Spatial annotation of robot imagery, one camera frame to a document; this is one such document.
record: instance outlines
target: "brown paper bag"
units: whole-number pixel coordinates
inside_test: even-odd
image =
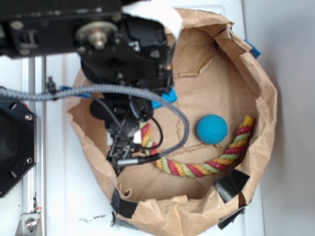
[[[127,167],[117,178],[106,160],[104,122],[89,113],[90,100],[71,98],[67,118],[80,138],[94,176],[109,200],[117,189],[122,199],[138,202],[133,216],[123,219],[142,231],[159,236],[195,236],[250,203],[269,162],[277,114],[277,91],[257,60],[252,48],[237,37],[230,21],[204,11],[178,10],[184,19],[173,69],[175,103],[189,118],[190,135],[184,147],[168,158],[184,163],[202,163],[222,154],[232,142],[245,115],[256,118],[244,158],[216,175],[200,178],[167,174],[148,163]],[[88,84],[82,71],[75,85]],[[195,126],[207,114],[217,114],[228,124],[228,135],[218,145],[198,140]],[[155,111],[165,141],[161,149],[176,144],[183,125],[165,108]],[[158,132],[153,132],[158,139]],[[233,168],[250,176],[242,192],[226,204],[214,181]]]

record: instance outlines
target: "teal rubber ball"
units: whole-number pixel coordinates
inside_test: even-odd
[[[218,144],[227,135],[225,120],[217,115],[206,115],[197,124],[198,138],[206,144]]]

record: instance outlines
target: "wire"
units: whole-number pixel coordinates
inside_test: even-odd
[[[121,86],[121,85],[97,84],[97,85],[73,88],[69,90],[61,90],[61,91],[57,91],[56,94],[50,94],[50,93],[30,94],[30,93],[18,92],[18,91],[14,91],[10,89],[0,88],[0,96],[13,98],[17,100],[31,100],[31,101],[47,101],[47,100],[54,100],[54,99],[65,98],[65,97],[70,97],[70,96],[79,96],[81,94],[86,94],[86,93],[97,93],[97,92],[126,94],[126,95],[132,95],[132,96],[148,99],[151,101],[155,101],[157,103],[160,103],[164,107],[170,109],[184,123],[185,129],[184,129],[183,137],[173,147],[170,147],[169,149],[159,154],[155,154],[146,158],[131,158],[131,159],[125,159],[125,160],[118,160],[117,164],[119,166],[138,165],[138,164],[144,164],[147,162],[158,160],[162,158],[163,156],[166,156],[170,154],[171,152],[179,149],[187,141],[188,135],[189,135],[189,122],[186,116],[178,108],[173,106],[171,103],[167,102],[165,99],[161,98],[157,94],[150,92],[146,89],[130,88],[130,87]]]
[[[124,130],[124,128],[122,127],[122,125],[120,124],[120,122],[118,121],[118,119],[116,118],[114,113],[107,106],[107,104],[105,102],[103,102],[101,99],[99,99],[98,97],[94,96],[93,94],[90,95],[90,98],[92,98],[94,101],[98,102],[98,104],[101,105],[107,111],[107,113],[113,119],[114,123],[118,126],[120,131],[123,133],[124,137],[127,139],[128,143],[130,145],[132,145],[133,144],[132,140],[128,137],[128,134],[126,133],[126,131]]]
[[[107,113],[110,115],[110,117],[113,119],[114,123],[118,126],[118,128],[121,130],[121,132],[123,133],[123,136],[126,138],[126,140],[128,141],[128,143],[130,144],[131,147],[133,148],[138,148],[138,149],[144,149],[144,150],[153,150],[158,148],[159,146],[162,145],[163,143],[163,132],[162,132],[162,128],[160,126],[160,124],[157,122],[156,119],[152,118],[152,120],[154,121],[154,123],[157,125],[159,132],[160,132],[160,142],[155,145],[154,147],[143,147],[141,145],[135,144],[130,137],[128,136],[128,134],[126,133],[125,129],[122,127],[122,125],[120,124],[119,120],[116,118],[116,116],[114,115],[114,113],[112,112],[112,110],[107,106],[107,104],[105,102],[103,102],[101,99],[99,99],[98,97],[94,96],[94,95],[90,95],[90,98],[92,98],[93,100],[95,100],[99,105],[101,105],[106,111]]]

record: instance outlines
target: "rope toy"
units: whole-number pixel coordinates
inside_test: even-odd
[[[244,121],[240,124],[239,129],[236,131],[236,137],[227,149],[224,150],[224,154],[206,163],[199,164],[187,164],[171,161],[165,156],[161,159],[154,161],[153,164],[162,171],[169,174],[173,174],[180,177],[203,177],[212,174],[216,174],[222,170],[225,170],[231,165],[237,158],[239,158],[241,152],[245,149],[245,144],[248,142],[251,135],[255,119],[251,116],[245,116]],[[150,124],[147,122],[140,123],[142,146],[151,148],[156,146],[151,131]],[[158,150],[146,150],[146,155],[154,155],[158,153]]]

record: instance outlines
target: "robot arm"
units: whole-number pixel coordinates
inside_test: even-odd
[[[173,49],[167,45],[163,25],[122,13],[122,6],[132,2],[5,0],[0,9],[0,55],[14,59],[77,52],[86,77],[94,84],[169,93]],[[90,111],[105,121],[114,140],[108,159],[119,174],[117,160],[131,158],[135,151],[130,141],[139,121],[153,116],[151,102],[104,94],[103,99],[94,100]]]

